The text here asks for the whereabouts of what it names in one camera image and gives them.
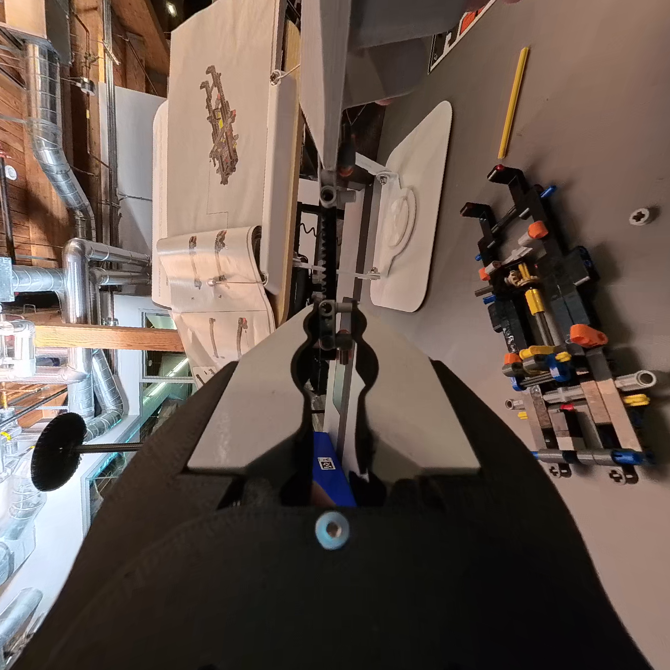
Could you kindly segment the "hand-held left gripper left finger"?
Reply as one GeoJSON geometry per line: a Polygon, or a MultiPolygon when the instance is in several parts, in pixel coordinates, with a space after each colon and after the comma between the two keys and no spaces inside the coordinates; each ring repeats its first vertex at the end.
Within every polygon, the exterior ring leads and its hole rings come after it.
{"type": "Polygon", "coordinates": [[[304,395],[291,361],[306,343],[305,307],[239,360],[187,468],[207,474],[293,474],[304,395]]]}

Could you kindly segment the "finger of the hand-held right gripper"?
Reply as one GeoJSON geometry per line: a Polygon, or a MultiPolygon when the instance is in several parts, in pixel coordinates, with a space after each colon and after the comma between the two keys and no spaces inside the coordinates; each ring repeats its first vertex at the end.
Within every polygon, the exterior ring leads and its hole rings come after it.
{"type": "Polygon", "coordinates": [[[337,166],[351,1],[303,1],[300,106],[322,168],[337,166]]]}
{"type": "Polygon", "coordinates": [[[469,1],[341,1],[346,28],[340,112],[387,105],[418,84],[430,38],[448,29],[469,1]]]}

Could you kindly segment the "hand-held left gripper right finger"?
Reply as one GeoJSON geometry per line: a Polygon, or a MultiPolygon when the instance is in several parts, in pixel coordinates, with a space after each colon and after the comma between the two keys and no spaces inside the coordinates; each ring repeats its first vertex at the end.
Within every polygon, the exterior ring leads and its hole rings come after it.
{"type": "Polygon", "coordinates": [[[356,310],[360,474],[475,474],[480,462],[429,357],[375,316],[356,310]]]}

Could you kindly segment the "lego instruction booklet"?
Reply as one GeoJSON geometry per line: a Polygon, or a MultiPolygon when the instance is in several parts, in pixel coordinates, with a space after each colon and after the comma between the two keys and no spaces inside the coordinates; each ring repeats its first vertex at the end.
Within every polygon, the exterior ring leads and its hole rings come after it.
{"type": "Polygon", "coordinates": [[[278,1],[214,1],[171,37],[154,263],[201,388],[275,329],[258,254],[278,1]]]}

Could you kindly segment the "black lego gear rack assembly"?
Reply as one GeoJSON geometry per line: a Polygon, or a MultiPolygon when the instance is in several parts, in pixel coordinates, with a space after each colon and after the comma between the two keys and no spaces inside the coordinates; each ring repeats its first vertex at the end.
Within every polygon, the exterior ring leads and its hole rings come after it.
{"type": "Polygon", "coordinates": [[[356,301],[338,302],[336,268],[337,191],[333,184],[320,187],[320,213],[322,215],[321,251],[323,254],[322,291],[314,299],[310,321],[318,347],[329,360],[337,359],[348,364],[354,342],[362,332],[356,301]]]}

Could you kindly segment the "black lego chassis build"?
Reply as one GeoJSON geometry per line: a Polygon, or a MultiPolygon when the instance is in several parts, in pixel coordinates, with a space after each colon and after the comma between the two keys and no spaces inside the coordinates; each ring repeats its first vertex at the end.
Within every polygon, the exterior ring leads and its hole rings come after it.
{"type": "Polygon", "coordinates": [[[509,190],[501,217],[467,202],[460,214],[478,221],[476,260],[492,329],[507,352],[501,366],[515,396],[507,408],[531,430],[532,455],[556,478],[574,468],[601,468],[620,485],[655,465],[642,419],[654,373],[616,375],[608,337],[594,306],[600,275],[586,247],[568,247],[549,198],[556,187],[532,184],[499,163],[488,180],[509,190]]]}

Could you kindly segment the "lego sticker sheet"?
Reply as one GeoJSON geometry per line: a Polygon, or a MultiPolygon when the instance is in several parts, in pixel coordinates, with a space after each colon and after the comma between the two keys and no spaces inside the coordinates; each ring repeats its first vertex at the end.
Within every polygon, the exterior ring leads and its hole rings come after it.
{"type": "Polygon", "coordinates": [[[427,70],[428,74],[431,74],[436,69],[495,2],[487,1],[472,11],[464,12],[454,27],[433,36],[427,70]]]}

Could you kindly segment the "yellow lego tube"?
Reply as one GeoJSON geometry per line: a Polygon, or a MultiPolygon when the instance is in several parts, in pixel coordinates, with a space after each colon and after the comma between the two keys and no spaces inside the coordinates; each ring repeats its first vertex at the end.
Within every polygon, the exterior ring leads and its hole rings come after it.
{"type": "Polygon", "coordinates": [[[527,62],[530,54],[530,47],[524,46],[519,53],[519,59],[516,65],[515,76],[513,80],[513,85],[511,88],[507,112],[505,115],[505,121],[502,129],[500,145],[498,148],[498,159],[502,160],[507,156],[508,146],[513,130],[513,123],[515,121],[516,109],[518,106],[519,96],[521,94],[521,88],[524,80],[524,73],[527,66],[527,62]]]}

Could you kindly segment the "white book stand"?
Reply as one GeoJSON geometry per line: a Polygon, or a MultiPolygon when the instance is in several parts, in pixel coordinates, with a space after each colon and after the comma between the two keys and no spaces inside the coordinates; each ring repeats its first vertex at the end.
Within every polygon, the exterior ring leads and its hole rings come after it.
{"type": "Polygon", "coordinates": [[[350,165],[358,166],[381,185],[371,275],[371,303],[413,313],[423,304],[440,208],[453,110],[440,102],[391,152],[385,164],[352,154],[352,141],[342,129],[334,172],[318,162],[320,187],[333,184],[350,165]]]}

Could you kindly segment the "black disc on pole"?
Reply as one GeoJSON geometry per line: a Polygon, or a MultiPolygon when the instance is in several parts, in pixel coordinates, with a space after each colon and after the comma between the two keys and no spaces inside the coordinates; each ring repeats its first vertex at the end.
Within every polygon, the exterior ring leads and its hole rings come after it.
{"type": "Polygon", "coordinates": [[[76,413],[62,414],[46,425],[31,457],[31,483],[37,490],[51,492],[62,487],[76,472],[82,456],[133,453],[143,447],[142,442],[88,446],[86,435],[87,425],[76,413]]]}

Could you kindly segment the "silver ventilation ducts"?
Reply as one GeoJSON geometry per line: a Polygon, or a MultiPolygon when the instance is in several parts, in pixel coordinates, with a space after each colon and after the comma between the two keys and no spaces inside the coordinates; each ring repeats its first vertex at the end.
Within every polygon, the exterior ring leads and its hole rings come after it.
{"type": "MultiPolygon", "coordinates": [[[[69,209],[79,232],[87,234],[95,223],[88,197],[77,181],[62,144],[61,78],[58,53],[49,43],[27,38],[23,46],[27,87],[27,127],[33,155],[55,193],[69,209]]],[[[56,293],[62,294],[62,314],[69,326],[89,326],[92,280],[90,264],[120,263],[142,269],[130,278],[147,280],[146,254],[110,247],[75,237],[63,247],[63,266],[56,293]]],[[[69,411],[84,420],[84,442],[103,436],[121,421],[123,404],[101,348],[68,345],[68,362],[60,368],[61,383],[68,385],[69,411]]]]}

